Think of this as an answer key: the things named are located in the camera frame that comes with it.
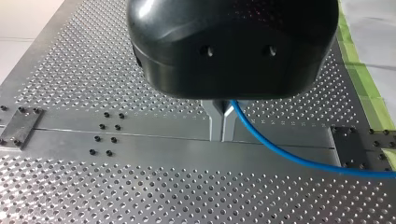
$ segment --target metal plate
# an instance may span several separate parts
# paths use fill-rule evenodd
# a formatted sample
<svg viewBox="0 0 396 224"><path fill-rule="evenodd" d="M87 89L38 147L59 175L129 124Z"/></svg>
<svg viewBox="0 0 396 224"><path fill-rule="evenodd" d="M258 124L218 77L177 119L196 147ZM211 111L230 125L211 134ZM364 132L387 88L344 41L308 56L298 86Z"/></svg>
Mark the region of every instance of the metal plate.
<svg viewBox="0 0 396 224"><path fill-rule="evenodd" d="M369 134L346 127L332 127L331 132L334 147L343 166L377 171L391 170L381 149L383 142L393 141L391 133Z"/></svg>
<svg viewBox="0 0 396 224"><path fill-rule="evenodd" d="M20 107L1 133L0 145L6 148L22 148L43 113L42 109Z"/></svg>
<svg viewBox="0 0 396 224"><path fill-rule="evenodd" d="M396 221L395 181L307 169L252 144L138 136L112 144L110 136L95 156L86 141L93 133L54 131L36 131L23 152L0 152L3 222ZM288 150L336 163L333 150Z"/></svg>

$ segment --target perforated metal plate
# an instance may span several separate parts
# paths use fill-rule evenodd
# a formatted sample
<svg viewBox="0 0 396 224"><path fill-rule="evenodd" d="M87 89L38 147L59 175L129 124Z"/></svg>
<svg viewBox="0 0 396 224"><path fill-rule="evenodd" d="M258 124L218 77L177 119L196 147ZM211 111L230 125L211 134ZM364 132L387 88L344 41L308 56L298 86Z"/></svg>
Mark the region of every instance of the perforated metal plate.
<svg viewBox="0 0 396 224"><path fill-rule="evenodd" d="M199 102L169 98L142 78L125 4L65 1L0 87L10 108L1 125L18 105L47 109L23 152L0 148L2 223L396 222L392 180L327 174L261 145L206 141ZM292 153L340 165L326 127L367 122L339 62L334 44L307 95L255 102L247 114ZM255 141L236 126L235 141Z"/></svg>
<svg viewBox="0 0 396 224"><path fill-rule="evenodd" d="M91 156L92 136L36 131L23 153L0 152L3 223L396 222L394 180L306 169L252 144L118 136Z"/></svg>

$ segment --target blue cable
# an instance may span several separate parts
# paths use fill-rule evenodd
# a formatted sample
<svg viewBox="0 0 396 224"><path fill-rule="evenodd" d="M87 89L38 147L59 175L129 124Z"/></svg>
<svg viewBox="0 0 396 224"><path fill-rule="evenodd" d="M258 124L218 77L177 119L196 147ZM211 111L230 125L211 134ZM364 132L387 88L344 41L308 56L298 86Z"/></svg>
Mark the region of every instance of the blue cable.
<svg viewBox="0 0 396 224"><path fill-rule="evenodd" d="M375 171L363 171L358 169L351 169L351 168L343 168L339 166L332 166L328 164L323 164L315 161L308 161L298 156L295 156L284 149L277 147L274 143L270 142L264 136L262 136L259 131L257 131L253 125L248 121L247 117L245 116L244 112L239 107L239 104L235 100L231 100L231 104L233 105L233 109L236 112L238 118L241 119L242 123L244 123L245 127L266 147L273 150L275 153L279 154L280 156L290 160L297 162L301 165L307 166L309 168L319 169L322 171L328 172L335 172L342 175L356 175L360 177L376 177L376 178L396 178L396 172L386 171L386 172L375 172Z"/></svg>

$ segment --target black screw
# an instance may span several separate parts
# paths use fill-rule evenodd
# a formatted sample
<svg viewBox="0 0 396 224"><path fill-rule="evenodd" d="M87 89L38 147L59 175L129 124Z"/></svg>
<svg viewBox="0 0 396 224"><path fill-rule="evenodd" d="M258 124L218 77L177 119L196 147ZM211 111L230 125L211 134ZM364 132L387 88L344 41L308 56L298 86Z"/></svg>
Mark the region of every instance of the black screw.
<svg viewBox="0 0 396 224"><path fill-rule="evenodd" d="M349 133L354 133L354 132L356 132L356 129L353 128L353 127L351 127L351 128L349 128L348 132L349 132Z"/></svg>
<svg viewBox="0 0 396 224"><path fill-rule="evenodd" d="M21 141L20 140L14 140L14 145L16 147L19 147L21 145Z"/></svg>
<svg viewBox="0 0 396 224"><path fill-rule="evenodd" d="M359 165L359 169L364 170L366 168L366 163L362 163Z"/></svg>
<svg viewBox="0 0 396 224"><path fill-rule="evenodd" d="M378 142L378 141L374 141L374 142L373 142L373 146L375 146L375 147L379 147L379 145L380 145L380 144L379 144L379 142Z"/></svg>
<svg viewBox="0 0 396 224"><path fill-rule="evenodd" d="M348 161L343 163L343 167L348 167L348 166L349 166L349 162Z"/></svg>
<svg viewBox="0 0 396 224"><path fill-rule="evenodd" d="M337 127L332 127L332 133L336 133L338 131Z"/></svg>
<svg viewBox="0 0 396 224"><path fill-rule="evenodd" d="M386 158L386 156L385 156L384 153L381 153L381 154L378 155L378 159L381 160L381 161L384 160L385 158Z"/></svg>

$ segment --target hole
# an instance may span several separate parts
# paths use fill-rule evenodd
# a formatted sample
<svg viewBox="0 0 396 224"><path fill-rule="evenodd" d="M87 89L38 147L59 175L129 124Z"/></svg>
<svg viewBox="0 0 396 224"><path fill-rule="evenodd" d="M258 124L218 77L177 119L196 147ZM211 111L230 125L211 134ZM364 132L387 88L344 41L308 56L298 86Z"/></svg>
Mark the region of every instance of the hole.
<svg viewBox="0 0 396 224"><path fill-rule="evenodd" d="M264 48L262 48L262 56L264 57L276 56L276 47L272 45L264 46Z"/></svg>
<svg viewBox="0 0 396 224"><path fill-rule="evenodd" d="M200 54L203 56L207 56L207 57L212 57L214 50L213 47L210 47L208 45L202 46L199 50Z"/></svg>

